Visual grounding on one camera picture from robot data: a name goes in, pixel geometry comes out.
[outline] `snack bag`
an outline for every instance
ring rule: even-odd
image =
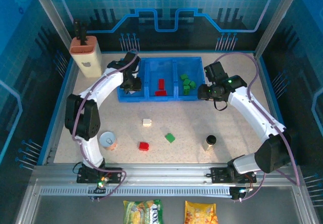
[[[163,206],[160,200],[124,201],[124,224],[164,224]]]
[[[184,224],[219,224],[216,205],[185,201]]]

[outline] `blue storage tray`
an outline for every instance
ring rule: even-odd
[[[184,95],[183,81],[180,78],[182,74],[187,74],[196,83],[196,88],[191,89],[189,95]],[[197,89],[205,84],[201,57],[142,58],[138,77],[142,82],[141,91],[126,94],[118,87],[120,102],[197,100]],[[167,96],[155,96],[159,79],[165,81]]]

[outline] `green block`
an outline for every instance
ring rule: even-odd
[[[182,74],[180,77],[181,77],[182,80],[188,79],[187,74]]]
[[[191,81],[189,79],[185,79],[183,82],[183,85],[188,86],[191,83]]]
[[[189,86],[191,87],[191,89],[195,89],[196,88],[196,83],[194,81],[191,81]]]
[[[170,143],[175,141],[175,137],[171,133],[168,133],[165,137]]]
[[[186,85],[184,86],[184,95],[189,95],[190,94],[190,86]]]

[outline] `white tabletop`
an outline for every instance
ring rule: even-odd
[[[204,66],[214,62],[221,53],[140,53],[141,58],[201,57]],[[120,60],[124,54],[103,54],[104,64]],[[249,84],[255,75],[253,62],[243,55],[229,55],[220,60],[229,77],[239,75]],[[79,72],[74,94],[87,89],[96,78],[85,78]],[[257,100],[268,110],[262,84],[258,78],[251,88]],[[213,102],[170,101],[120,103],[114,90],[102,103],[100,109],[101,128],[97,135],[112,131],[118,145],[115,150],[100,146],[106,163],[211,163],[227,162],[232,158],[255,152],[260,140],[232,106],[217,111]],[[150,118],[151,127],[143,127],[142,120]],[[165,139],[172,133],[176,140]],[[201,146],[208,135],[215,135],[217,142],[213,149],[205,152]],[[140,151],[139,143],[148,142],[149,151]],[[63,128],[55,163],[76,163],[82,161],[79,147],[71,134]]]

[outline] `red block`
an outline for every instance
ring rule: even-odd
[[[164,79],[159,79],[158,80],[158,89],[159,90],[165,90],[165,80]]]
[[[148,151],[149,150],[149,144],[146,142],[140,142],[139,144],[139,150],[141,151]]]
[[[167,96],[166,90],[155,91],[155,96]]]

